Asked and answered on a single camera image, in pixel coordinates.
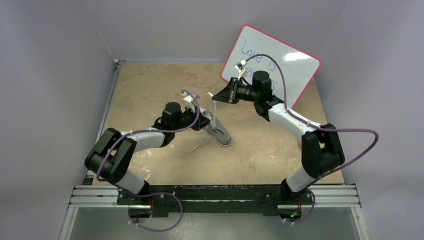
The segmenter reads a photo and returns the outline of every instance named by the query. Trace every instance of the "whiteboard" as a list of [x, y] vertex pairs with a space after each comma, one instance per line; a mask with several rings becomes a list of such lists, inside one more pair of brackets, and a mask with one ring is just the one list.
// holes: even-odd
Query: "whiteboard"
[[[255, 54], [267, 54], [277, 61], [284, 74], [287, 87], [287, 105], [292, 108], [302, 95], [308, 83], [320, 67], [320, 60], [250, 25], [241, 29], [234, 48], [222, 70], [225, 81], [237, 77], [236, 63]], [[272, 80], [272, 92], [284, 99], [283, 81], [276, 65], [265, 56], [258, 56], [247, 62], [245, 79], [251, 84], [255, 71], [267, 71]]]

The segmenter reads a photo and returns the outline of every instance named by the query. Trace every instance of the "gray wall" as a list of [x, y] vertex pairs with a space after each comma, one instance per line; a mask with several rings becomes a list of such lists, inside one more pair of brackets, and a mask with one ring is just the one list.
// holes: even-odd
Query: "gray wall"
[[[370, 239], [423, 239], [424, 1], [349, 0], [318, 57], [327, 119], [380, 133], [343, 171], [356, 183]], [[372, 141], [343, 134], [347, 159]]]
[[86, 0], [114, 58], [224, 61], [248, 23], [318, 54], [347, 0]]
[[79, 0], [0, 2], [0, 239], [59, 237], [113, 67]]

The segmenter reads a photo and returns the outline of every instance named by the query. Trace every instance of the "red border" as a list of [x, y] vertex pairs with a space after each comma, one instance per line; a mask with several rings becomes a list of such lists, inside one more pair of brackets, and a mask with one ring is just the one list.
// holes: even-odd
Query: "red border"
[[275, 39], [275, 40], [277, 40], [277, 41], [279, 41], [279, 42], [283, 43], [283, 44], [286, 44], [286, 45], [288, 45], [288, 46], [290, 46], [290, 47], [292, 47], [292, 48], [296, 49], [296, 50], [297, 50], [297, 51], [299, 51], [299, 52], [302, 52], [302, 53], [304, 53], [304, 54], [306, 54], [306, 55], [309, 55], [309, 56], [311, 56], [312, 58], [314, 58], [314, 59], [318, 60], [319, 65], [318, 65], [318, 67], [316, 68], [316, 71], [312, 74], [312, 77], [311, 77], [311, 78], [309, 79], [309, 81], [307, 82], [307, 84], [306, 84], [305, 88], [304, 88], [304, 89], [303, 89], [303, 91], [300, 93], [300, 96], [297, 98], [296, 102], [294, 102], [294, 104], [293, 104], [293, 107], [294, 107], [294, 106], [296, 105], [296, 103], [298, 103], [298, 100], [301, 98], [301, 96], [304, 94], [305, 89], [306, 89], [306, 87], [309, 85], [309, 83], [311, 82], [312, 78], [314, 78], [315, 74], [317, 74], [318, 70], [320, 69], [320, 67], [321, 67], [321, 60], [320, 60], [318, 57], [313, 56], [313, 55], [311, 55], [311, 54], [309, 54], [309, 53], [307, 53], [307, 52], [304, 52], [304, 51], [300, 50], [299, 48], [297, 48], [297, 47], [295, 47], [295, 46], [293, 46], [293, 45], [291, 45], [291, 44], [288, 44], [288, 43], [287, 43], [287, 42], [285, 42], [285, 41], [282, 41], [282, 40], [280, 40], [280, 39], [278, 39], [278, 38], [276, 38], [276, 37], [274, 37], [274, 36], [271, 36], [271, 35], [269, 35], [268, 33], [263, 32], [263, 31], [261, 31], [261, 30], [259, 30], [259, 29], [255, 28], [255, 27], [253, 27], [253, 26], [249, 25], [249, 24], [245, 24], [243, 27], [241, 27], [241, 31], [240, 31], [240, 33], [238, 34], [237, 40], [235, 41], [234, 46], [232, 47], [231, 53], [229, 54], [229, 56], [228, 56], [228, 58], [227, 58], [227, 60], [226, 60], [226, 63], [225, 63], [225, 65], [224, 65], [224, 67], [223, 67], [223, 69], [222, 69], [222, 71], [221, 71], [221, 78], [222, 78], [224, 81], [226, 81], [226, 82], [228, 82], [228, 81], [227, 81], [227, 80], [225, 80], [225, 79], [224, 79], [224, 77], [223, 77], [224, 69], [225, 69], [225, 67], [226, 67], [226, 66], [227, 66], [227, 64], [228, 64], [228, 60], [230, 59], [231, 54], [233, 54], [234, 48], [236, 48], [236, 44], [237, 44], [237, 42], [239, 41], [240, 35], [242, 34], [242, 31], [243, 31], [243, 29], [244, 29], [245, 27], [250, 27], [250, 28], [252, 28], [252, 29], [254, 29], [254, 30], [258, 31], [258, 32], [261, 32], [261, 33], [263, 33], [263, 34], [265, 34], [265, 35], [267, 35], [267, 36], [269, 36], [269, 37], [271, 37], [271, 38], [273, 38], [273, 39]]

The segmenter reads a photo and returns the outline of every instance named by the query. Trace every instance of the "gray shoe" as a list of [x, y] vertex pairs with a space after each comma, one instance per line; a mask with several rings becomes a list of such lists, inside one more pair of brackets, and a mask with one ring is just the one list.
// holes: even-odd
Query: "gray shoe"
[[[213, 119], [214, 114], [204, 107], [199, 107], [201, 114], [208, 118]], [[231, 144], [231, 136], [228, 131], [224, 128], [224, 126], [220, 123], [218, 119], [215, 119], [215, 127], [212, 127], [211, 124], [205, 126], [203, 128], [208, 133], [212, 135], [212, 137], [216, 140], [216, 142], [222, 147], [228, 147]]]

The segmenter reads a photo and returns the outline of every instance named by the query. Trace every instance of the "brown table surface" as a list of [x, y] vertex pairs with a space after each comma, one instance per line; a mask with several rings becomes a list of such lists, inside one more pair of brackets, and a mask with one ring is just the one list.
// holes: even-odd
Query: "brown table surface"
[[[125, 64], [107, 127], [119, 131], [150, 127], [166, 103], [184, 105], [182, 89], [199, 94], [200, 105], [213, 111], [214, 104], [206, 93], [215, 94], [226, 86], [221, 78], [223, 67], [223, 63]], [[327, 122], [314, 80], [293, 109], [312, 121]], [[301, 166], [295, 137], [258, 116], [252, 102], [218, 103], [217, 118], [232, 137], [229, 147], [219, 146], [204, 130], [189, 129], [177, 133], [166, 147], [135, 153], [129, 168], [150, 184], [196, 185], [279, 184]], [[199, 147], [189, 153], [200, 140]], [[344, 180], [337, 172], [320, 183]]]

